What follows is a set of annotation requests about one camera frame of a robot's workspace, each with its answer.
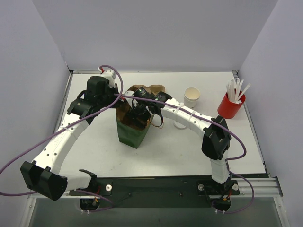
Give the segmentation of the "green paper bag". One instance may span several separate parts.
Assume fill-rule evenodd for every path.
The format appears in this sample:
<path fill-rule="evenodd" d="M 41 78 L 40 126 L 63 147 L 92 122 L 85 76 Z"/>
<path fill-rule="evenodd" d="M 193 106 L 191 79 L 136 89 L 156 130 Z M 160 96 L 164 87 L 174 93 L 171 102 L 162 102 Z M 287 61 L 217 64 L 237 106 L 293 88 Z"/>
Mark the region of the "green paper bag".
<path fill-rule="evenodd" d="M 134 109 L 138 101 L 122 98 L 121 105 L 116 109 L 116 126 L 119 142 L 132 148 L 139 148 L 150 127 L 149 117 L 140 119 Z"/>

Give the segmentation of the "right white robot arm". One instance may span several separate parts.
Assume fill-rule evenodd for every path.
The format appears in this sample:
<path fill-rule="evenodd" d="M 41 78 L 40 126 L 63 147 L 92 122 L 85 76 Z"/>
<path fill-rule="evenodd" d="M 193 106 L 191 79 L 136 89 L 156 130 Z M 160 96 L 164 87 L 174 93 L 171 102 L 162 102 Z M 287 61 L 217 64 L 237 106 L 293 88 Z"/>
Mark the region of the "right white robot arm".
<path fill-rule="evenodd" d="M 226 158 L 231 135 L 222 128 L 227 128 L 224 118 L 212 118 L 198 113 L 162 91 L 153 94 L 140 87 L 136 91 L 126 91 L 124 95 L 135 114 L 156 114 L 162 119 L 174 120 L 195 132 L 202 139 L 203 154 L 210 159 L 212 180 L 224 184 L 229 179 Z"/>

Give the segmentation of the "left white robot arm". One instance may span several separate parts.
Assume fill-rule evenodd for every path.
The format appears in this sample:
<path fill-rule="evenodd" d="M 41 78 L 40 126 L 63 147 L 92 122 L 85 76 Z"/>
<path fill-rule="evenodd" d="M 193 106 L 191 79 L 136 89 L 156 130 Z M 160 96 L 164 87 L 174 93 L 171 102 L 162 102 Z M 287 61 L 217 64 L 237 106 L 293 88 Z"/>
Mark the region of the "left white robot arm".
<path fill-rule="evenodd" d="M 64 176 L 59 172 L 74 143 L 99 111 L 104 107 L 114 108 L 118 102 L 116 94 L 122 89 L 115 83 L 117 71 L 102 67 L 99 70 L 101 74 L 90 77 L 86 89 L 70 104 L 61 126 L 43 151 L 20 168 L 26 186 L 53 201 L 66 191 L 81 189 L 90 195 L 97 190 L 97 176 L 88 170 L 80 169 L 76 174 Z"/>

